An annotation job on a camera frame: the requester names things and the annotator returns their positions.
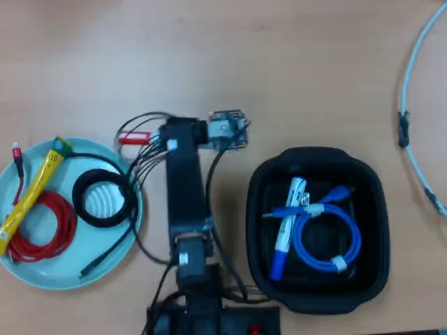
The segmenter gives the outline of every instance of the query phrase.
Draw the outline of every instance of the white cable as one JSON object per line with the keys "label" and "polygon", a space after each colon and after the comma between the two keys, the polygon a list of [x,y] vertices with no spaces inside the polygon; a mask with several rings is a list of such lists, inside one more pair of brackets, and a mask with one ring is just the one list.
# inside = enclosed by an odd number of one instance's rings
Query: white cable
{"label": "white cable", "polygon": [[[404,82],[402,84],[402,95],[401,95],[401,110],[400,114],[402,117],[405,116],[406,113],[406,91],[408,89],[408,84],[411,78],[411,74],[413,72],[414,63],[416,61],[416,58],[419,53],[420,46],[422,45],[424,38],[430,31],[430,29],[433,27],[434,23],[439,19],[439,17],[442,15],[442,13],[447,9],[447,1],[444,2],[444,4],[436,11],[436,13],[432,16],[430,21],[427,23],[425,28],[421,31],[418,40],[416,41],[416,44],[413,47],[413,51],[411,53],[410,60],[408,62],[408,66],[405,71],[405,77]],[[414,172],[416,173],[416,176],[419,178],[421,184],[423,185],[425,192],[429,192],[434,196],[434,199],[432,200],[434,202],[434,205],[437,207],[437,210],[440,214],[447,216],[447,209],[446,207],[436,198],[436,196],[433,193],[432,187],[428,184],[427,179],[425,178],[422,170],[419,167],[418,161],[416,160],[416,157],[414,156],[410,145],[407,145],[405,147],[405,152],[409,158],[409,161],[411,163],[411,166],[414,169]]]}

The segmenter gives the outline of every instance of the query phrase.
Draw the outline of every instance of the black container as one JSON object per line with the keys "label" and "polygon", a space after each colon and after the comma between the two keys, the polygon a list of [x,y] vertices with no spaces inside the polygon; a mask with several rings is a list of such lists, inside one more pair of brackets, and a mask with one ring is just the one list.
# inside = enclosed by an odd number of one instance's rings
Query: black container
{"label": "black container", "polygon": [[[340,274],[323,274],[308,267],[291,246],[281,282],[268,278],[281,219],[262,218],[286,204],[292,177],[307,180],[311,202],[340,184],[353,186],[347,201],[337,203],[355,218],[362,234],[360,255]],[[377,174],[340,149],[294,148],[264,162],[253,174],[247,198],[247,254],[256,285],[269,298],[299,313],[349,313],[377,296],[390,266],[390,236],[385,197]],[[334,216],[311,219],[303,244],[316,258],[345,254],[349,229]]]}

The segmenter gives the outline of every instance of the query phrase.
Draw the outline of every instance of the cable connector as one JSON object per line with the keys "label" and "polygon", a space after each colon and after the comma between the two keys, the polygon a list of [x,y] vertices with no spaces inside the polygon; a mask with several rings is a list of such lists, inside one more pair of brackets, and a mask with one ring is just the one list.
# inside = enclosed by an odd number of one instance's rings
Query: cable connector
{"label": "cable connector", "polygon": [[399,147],[405,149],[410,144],[409,126],[410,126],[410,113],[405,111],[397,115],[397,134],[399,135]]}
{"label": "cable connector", "polygon": [[102,255],[92,260],[84,269],[81,270],[81,272],[79,273],[79,278],[81,279],[87,274],[90,274],[90,272],[95,270],[95,268],[97,268],[108,255],[109,253],[103,253]]}
{"label": "cable connector", "polygon": [[354,187],[347,187],[345,185],[340,185],[332,190],[329,191],[329,193],[321,199],[319,202],[321,203],[328,203],[328,202],[340,202],[342,200],[345,200],[349,198],[354,192]]}
{"label": "cable connector", "polygon": [[17,142],[13,143],[13,158],[15,166],[17,167],[17,173],[19,175],[19,178],[23,178],[23,156],[22,156],[22,150],[20,149],[20,146]]}

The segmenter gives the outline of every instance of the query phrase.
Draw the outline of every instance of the black cable clip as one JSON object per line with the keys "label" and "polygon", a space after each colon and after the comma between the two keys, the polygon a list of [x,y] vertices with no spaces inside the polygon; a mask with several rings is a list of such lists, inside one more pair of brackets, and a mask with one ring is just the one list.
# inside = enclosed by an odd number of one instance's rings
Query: black cable clip
{"label": "black cable clip", "polygon": [[410,137],[409,137],[409,120],[410,113],[405,111],[404,114],[401,112],[398,113],[397,116],[397,133],[399,134],[399,147],[405,149],[410,144]]}
{"label": "black cable clip", "polygon": [[438,201],[438,198],[435,194],[433,194],[428,188],[424,188],[425,195],[427,196],[428,200],[433,204],[434,208],[438,211],[438,213],[443,214],[441,204]]}

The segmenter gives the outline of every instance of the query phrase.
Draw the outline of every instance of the red cable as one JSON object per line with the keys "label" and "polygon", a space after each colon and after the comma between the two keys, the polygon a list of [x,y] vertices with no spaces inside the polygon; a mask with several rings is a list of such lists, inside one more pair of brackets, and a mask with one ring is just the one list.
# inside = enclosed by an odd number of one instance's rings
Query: red cable
{"label": "red cable", "polygon": [[19,262],[38,262],[58,256],[67,249],[75,236],[77,216],[73,206],[64,197],[53,191],[42,191],[36,204],[43,204],[54,212],[57,218],[56,233],[50,243],[37,246],[27,241],[17,230],[8,251]]}
{"label": "red cable", "polygon": [[19,197],[20,197],[20,193],[22,192],[22,188],[23,188],[23,177],[20,178],[19,189],[17,190],[17,194],[15,195],[15,199],[13,201],[14,206],[19,202]]}

